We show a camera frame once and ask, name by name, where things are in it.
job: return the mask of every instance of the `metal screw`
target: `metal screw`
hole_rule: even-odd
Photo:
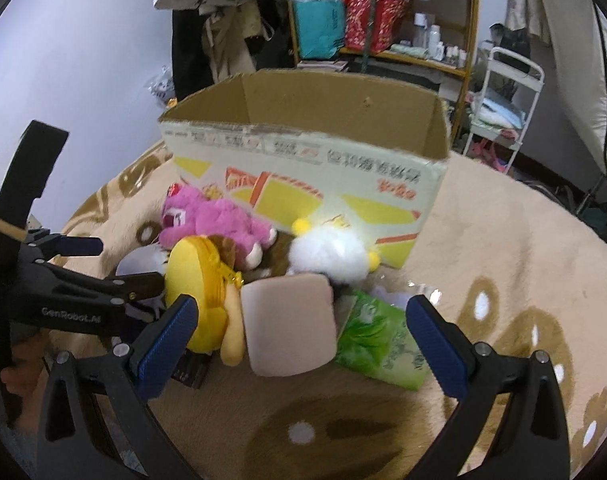
[[[550,360],[550,356],[545,350],[537,350],[535,352],[535,359],[537,359],[541,364],[546,364]]]
[[[479,342],[474,346],[474,351],[482,357],[492,354],[492,347],[488,343]]]
[[[128,352],[130,352],[130,346],[128,346],[126,343],[119,343],[112,349],[112,353],[117,357],[128,355]]]
[[[70,354],[68,352],[59,352],[59,354],[57,355],[57,364],[64,364],[66,361],[68,361],[68,358],[70,357]]]

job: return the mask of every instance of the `teal bag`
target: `teal bag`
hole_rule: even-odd
[[[331,59],[343,46],[343,0],[293,1],[301,59]]]

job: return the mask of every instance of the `white plush toy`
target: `white plush toy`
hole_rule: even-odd
[[[290,270],[295,274],[324,274],[336,285],[365,279],[379,266],[379,256],[368,252],[356,232],[332,224],[311,227],[306,220],[293,224],[296,238],[290,246]]]

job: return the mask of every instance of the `cardboard box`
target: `cardboard box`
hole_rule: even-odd
[[[281,230],[298,218],[349,225],[392,267],[408,257],[446,170],[437,95],[391,79],[260,71],[159,120],[187,182]]]

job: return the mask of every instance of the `hanging clothes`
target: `hanging clothes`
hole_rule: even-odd
[[[198,10],[172,11],[172,75],[179,101],[214,82],[201,41],[207,19]]]
[[[506,26],[511,30],[526,28],[528,33],[537,36],[545,44],[551,44],[550,28],[542,0],[509,0]]]
[[[210,58],[215,83],[231,75],[256,72],[245,38],[260,34],[261,17],[256,0],[210,14],[204,25],[202,42]]]

